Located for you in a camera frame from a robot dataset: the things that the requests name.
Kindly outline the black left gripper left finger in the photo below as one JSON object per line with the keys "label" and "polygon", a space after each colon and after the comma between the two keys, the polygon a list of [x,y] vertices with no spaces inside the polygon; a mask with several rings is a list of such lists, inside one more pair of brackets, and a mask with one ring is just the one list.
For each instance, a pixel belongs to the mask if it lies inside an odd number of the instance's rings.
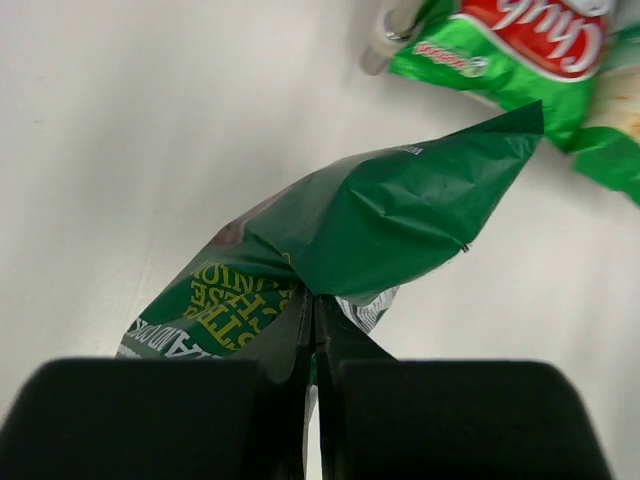
{"label": "black left gripper left finger", "polygon": [[5,479],[301,479],[311,294],[224,360],[60,359],[1,429]]}

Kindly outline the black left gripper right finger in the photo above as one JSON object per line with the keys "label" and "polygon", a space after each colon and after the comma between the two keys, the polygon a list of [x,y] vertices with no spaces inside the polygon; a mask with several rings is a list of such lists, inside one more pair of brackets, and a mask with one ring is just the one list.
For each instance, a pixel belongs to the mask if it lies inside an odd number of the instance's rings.
{"label": "black left gripper right finger", "polygon": [[401,361],[315,299],[327,479],[608,479],[569,379],[551,364]]}

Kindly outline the green Real hand cooked bag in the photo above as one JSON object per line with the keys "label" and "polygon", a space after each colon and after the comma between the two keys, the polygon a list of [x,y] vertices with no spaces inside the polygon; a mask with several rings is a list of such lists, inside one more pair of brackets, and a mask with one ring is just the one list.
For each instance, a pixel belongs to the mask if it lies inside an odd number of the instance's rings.
{"label": "green Real hand cooked bag", "polygon": [[370,332],[402,285],[468,250],[543,133],[533,102],[304,176],[222,227],[130,325],[118,356],[227,358],[300,288]]}

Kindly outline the green Chuba cassava chips bag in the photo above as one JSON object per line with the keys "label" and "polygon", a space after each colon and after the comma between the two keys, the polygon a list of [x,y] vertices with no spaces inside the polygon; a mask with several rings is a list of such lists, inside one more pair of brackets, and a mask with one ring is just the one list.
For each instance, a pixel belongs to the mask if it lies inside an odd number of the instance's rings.
{"label": "green Chuba cassava chips bag", "polygon": [[569,149],[586,117],[613,1],[430,1],[392,73],[506,111],[542,101],[546,137]]}

